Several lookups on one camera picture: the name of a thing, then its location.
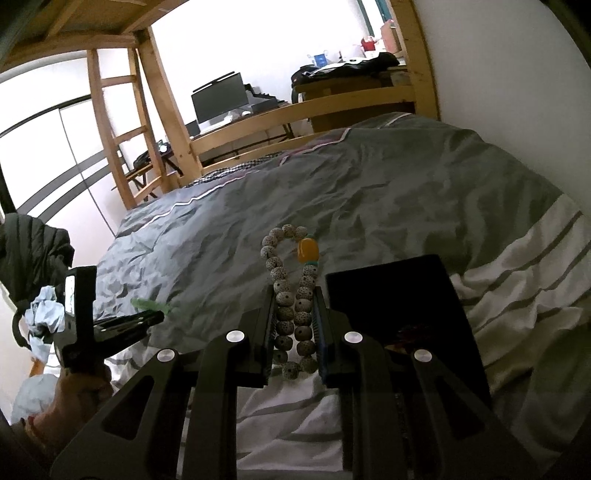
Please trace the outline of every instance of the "light blue cloth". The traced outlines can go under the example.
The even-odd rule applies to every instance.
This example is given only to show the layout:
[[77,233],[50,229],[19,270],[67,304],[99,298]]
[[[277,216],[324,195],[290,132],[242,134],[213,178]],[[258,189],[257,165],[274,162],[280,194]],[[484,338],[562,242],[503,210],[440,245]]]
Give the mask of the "light blue cloth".
[[55,375],[35,375],[27,378],[21,385],[12,407],[11,424],[30,415],[44,411],[56,394],[57,377]]
[[31,352],[44,364],[49,358],[51,342],[45,338],[64,330],[64,306],[57,302],[56,290],[53,287],[43,287],[31,308],[25,312],[25,322],[29,327],[29,345]]

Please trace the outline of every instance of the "wooden ladder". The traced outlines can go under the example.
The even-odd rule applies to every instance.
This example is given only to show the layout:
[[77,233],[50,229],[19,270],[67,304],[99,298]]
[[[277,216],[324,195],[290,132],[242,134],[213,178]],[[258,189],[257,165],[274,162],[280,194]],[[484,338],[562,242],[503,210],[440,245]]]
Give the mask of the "wooden ladder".
[[[129,210],[142,202],[143,199],[146,198],[157,187],[160,187],[164,193],[174,189],[176,186],[178,186],[178,174],[173,172],[170,175],[167,175],[166,173],[162,156],[160,156],[160,152],[156,145],[154,131],[152,130],[152,125],[150,123],[150,117],[148,116],[144,90],[142,88],[138,55],[135,51],[135,48],[128,48],[127,51],[130,75],[105,79],[101,78],[99,55],[96,50],[87,51],[87,62],[88,79],[90,82],[90,97],[92,98],[92,106],[95,110],[100,140],[103,144],[103,149],[105,151],[109,167],[111,168],[111,173],[115,179],[117,190],[121,195],[121,199],[123,200],[125,208]],[[131,83],[133,85],[135,104],[138,109],[139,121],[141,125],[138,128],[130,130],[129,132],[118,135],[117,137],[113,137],[113,129],[107,114],[103,88],[113,85],[121,85],[123,83]],[[137,137],[138,135],[142,134],[144,135],[145,142],[148,146],[148,155],[150,156],[152,167],[156,173],[156,178],[147,183],[145,187],[143,187],[137,194],[134,195],[131,192],[131,188],[129,187],[129,181],[125,177],[117,150],[121,143],[131,140],[133,137]]]

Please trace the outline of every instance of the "green object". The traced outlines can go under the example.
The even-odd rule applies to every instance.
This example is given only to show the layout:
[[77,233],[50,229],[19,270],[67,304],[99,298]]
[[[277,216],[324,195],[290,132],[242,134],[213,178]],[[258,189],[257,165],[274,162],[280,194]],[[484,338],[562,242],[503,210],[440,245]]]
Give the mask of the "green object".
[[147,300],[147,299],[131,299],[131,304],[134,308],[138,310],[153,310],[155,312],[162,312],[165,315],[171,310],[170,305],[167,303],[158,303],[154,300]]

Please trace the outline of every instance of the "hand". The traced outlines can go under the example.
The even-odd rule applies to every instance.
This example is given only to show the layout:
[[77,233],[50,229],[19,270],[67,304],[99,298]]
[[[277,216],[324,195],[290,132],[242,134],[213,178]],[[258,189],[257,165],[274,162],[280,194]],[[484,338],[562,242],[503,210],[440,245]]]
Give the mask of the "hand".
[[56,453],[64,449],[113,395],[109,383],[111,371],[105,365],[102,367],[101,377],[72,374],[62,369],[52,404],[34,419],[41,440]]

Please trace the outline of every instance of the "white speckled bead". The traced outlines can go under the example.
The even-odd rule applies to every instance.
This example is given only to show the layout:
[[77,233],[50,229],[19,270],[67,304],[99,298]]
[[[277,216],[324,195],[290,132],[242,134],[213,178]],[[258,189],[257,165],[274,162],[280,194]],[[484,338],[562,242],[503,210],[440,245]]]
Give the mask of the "white speckled bead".
[[275,325],[275,331],[279,335],[291,335],[294,333],[294,329],[295,327],[293,322],[288,322],[287,320],[284,320],[283,322],[277,322],[277,325]]
[[279,307],[277,309],[277,319],[278,320],[287,320],[288,322],[293,320],[296,314],[294,311],[289,307]]
[[281,230],[283,230],[283,234],[285,235],[285,238],[293,238],[294,235],[296,234],[296,227],[294,227],[293,225],[290,225],[289,223],[287,225],[284,225]]
[[287,352],[283,350],[273,350],[273,363],[283,365],[287,362]]
[[287,280],[287,270],[283,267],[275,267],[271,270],[271,278],[277,280]]
[[300,364],[287,362],[283,365],[283,378],[286,380],[295,380],[300,373]]
[[318,267],[315,265],[304,265],[303,272],[306,277],[318,277]]
[[262,246],[266,247],[267,245],[271,246],[271,247],[276,247],[277,246],[277,237],[273,236],[273,235],[267,235],[263,240],[262,240]]
[[312,324],[312,315],[308,312],[298,312],[294,315],[294,324],[297,327],[310,326]]
[[301,356],[309,356],[312,355],[316,351],[316,344],[312,340],[305,340],[304,342],[300,342],[295,347],[297,350],[298,355]]
[[275,297],[277,304],[282,307],[291,307],[294,304],[294,295],[290,291],[282,291]]
[[283,230],[281,230],[280,228],[274,228],[269,232],[269,235],[272,235],[275,238],[277,238],[278,242],[281,242],[285,238],[285,233],[283,233]]
[[294,346],[294,339],[288,337],[287,335],[279,335],[275,337],[275,346],[278,350],[289,352],[291,350],[291,347]]
[[295,297],[299,299],[311,300],[314,298],[314,293],[308,287],[300,287],[295,293]]
[[298,342],[304,342],[305,340],[312,340],[312,329],[307,326],[298,327],[294,331],[294,336]]
[[290,290],[290,283],[287,280],[277,280],[273,284],[273,290],[275,290],[275,294],[278,294],[282,291],[289,291]]
[[265,263],[265,266],[266,266],[267,270],[270,272],[274,268],[282,267],[283,262],[281,261],[281,258],[279,258],[279,257],[271,257],[267,260],[267,262]]
[[261,258],[271,258],[277,256],[277,250],[270,245],[261,248]]
[[306,238],[308,235],[308,229],[305,226],[299,226],[295,229],[294,238],[299,242],[301,239]]
[[305,356],[300,361],[300,368],[307,374],[313,374],[316,370],[318,370],[318,362],[310,356]]
[[312,310],[312,302],[306,299],[297,300],[295,310],[297,312],[310,312]]
[[309,275],[302,275],[300,278],[300,287],[307,287],[307,288],[314,288],[316,285],[316,280],[314,277],[310,277]]

